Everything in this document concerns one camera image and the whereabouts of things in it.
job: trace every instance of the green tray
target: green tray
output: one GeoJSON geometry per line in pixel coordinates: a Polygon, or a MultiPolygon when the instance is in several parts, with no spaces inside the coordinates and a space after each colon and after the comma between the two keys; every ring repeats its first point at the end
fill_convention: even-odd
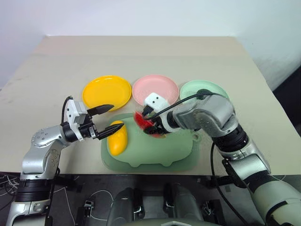
{"type": "MultiPolygon", "coordinates": [[[[126,118],[132,118],[132,113],[116,115],[110,119],[109,125],[116,120],[123,120],[126,118]]],[[[188,130],[185,133],[191,134],[192,150],[191,153],[184,159],[173,162],[170,166],[166,167],[161,164],[141,164],[138,167],[131,167],[127,162],[118,161],[113,158],[107,148],[107,139],[102,140],[101,144],[101,158],[104,165],[113,170],[120,171],[123,173],[126,172],[164,172],[164,171],[185,171],[190,170],[196,166],[200,153],[200,134],[197,132],[190,132],[188,130]]]]}

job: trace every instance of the mango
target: mango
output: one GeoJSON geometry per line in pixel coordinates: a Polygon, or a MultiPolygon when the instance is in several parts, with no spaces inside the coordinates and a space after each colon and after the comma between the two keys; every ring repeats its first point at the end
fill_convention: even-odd
{"type": "MultiPolygon", "coordinates": [[[[123,121],[114,121],[111,125],[123,123],[123,121]]],[[[127,147],[127,128],[124,124],[121,129],[108,137],[109,151],[111,155],[119,155],[124,152],[127,147]]]]}

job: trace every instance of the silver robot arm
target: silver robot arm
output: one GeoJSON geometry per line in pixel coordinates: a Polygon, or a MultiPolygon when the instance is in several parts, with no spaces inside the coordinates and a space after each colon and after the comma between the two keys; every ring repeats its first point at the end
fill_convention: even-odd
{"type": "Polygon", "coordinates": [[[205,90],[207,95],[169,108],[162,114],[159,112],[164,99],[157,94],[151,94],[145,101],[148,106],[145,112],[149,113],[153,109],[160,114],[160,120],[155,120],[159,123],[145,132],[170,133],[179,128],[203,129],[218,147],[224,158],[222,163],[235,185],[248,188],[267,225],[300,226],[301,194],[271,175],[263,154],[239,125],[231,102],[217,94],[208,95],[208,92],[210,93],[205,90]]]}
{"type": "Polygon", "coordinates": [[[100,140],[119,130],[123,123],[98,132],[92,122],[93,115],[107,112],[112,107],[102,105],[86,110],[82,102],[69,99],[68,122],[41,129],[33,135],[30,150],[22,162],[20,183],[6,226],[52,225],[48,214],[61,150],[77,140],[84,141],[85,137],[100,140]]]}

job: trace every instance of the floor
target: floor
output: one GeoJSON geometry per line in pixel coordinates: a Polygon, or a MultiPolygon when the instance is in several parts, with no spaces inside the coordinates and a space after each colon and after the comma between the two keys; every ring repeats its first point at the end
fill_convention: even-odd
{"type": "MultiPolygon", "coordinates": [[[[113,197],[118,192],[127,187],[136,187],[143,191],[146,196],[143,198],[145,207],[145,218],[166,218],[167,215],[162,210],[163,198],[162,189],[165,183],[180,183],[182,186],[190,189],[191,193],[195,196],[199,205],[205,200],[221,199],[216,189],[209,189],[203,184],[206,177],[196,176],[152,176],[152,175],[81,175],[76,181],[82,184],[83,188],[81,193],[67,191],[70,208],[74,217],[76,217],[77,208],[82,206],[83,203],[90,195],[98,190],[108,190],[112,193],[113,197]]],[[[301,176],[286,176],[284,181],[290,183],[296,189],[301,191],[301,176]]],[[[252,225],[263,225],[263,222],[252,203],[249,192],[246,189],[235,187],[234,185],[221,186],[222,191],[239,210],[241,215],[252,225]]],[[[0,197],[0,207],[3,206],[11,199],[11,196],[4,195],[0,197]]],[[[108,217],[111,198],[105,192],[97,193],[93,196],[95,201],[95,209],[93,216],[97,218],[108,217]]],[[[222,200],[222,209],[226,218],[226,223],[229,226],[243,225],[239,219],[228,208],[227,204],[222,200]]],[[[5,225],[9,208],[0,211],[0,226],[5,225]]],[[[72,218],[69,213],[68,205],[64,190],[60,190],[54,194],[53,203],[50,215],[54,218],[54,226],[72,226],[72,218]]],[[[87,226],[105,226],[105,221],[89,219],[86,223],[87,226]]]]}

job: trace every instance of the pink plate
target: pink plate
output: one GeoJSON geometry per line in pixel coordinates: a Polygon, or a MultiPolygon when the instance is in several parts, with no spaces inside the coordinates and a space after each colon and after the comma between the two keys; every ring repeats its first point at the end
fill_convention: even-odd
{"type": "Polygon", "coordinates": [[[159,94],[172,105],[179,97],[179,88],[170,78],[159,74],[146,75],[133,85],[133,98],[140,105],[151,93],[159,94]]]}

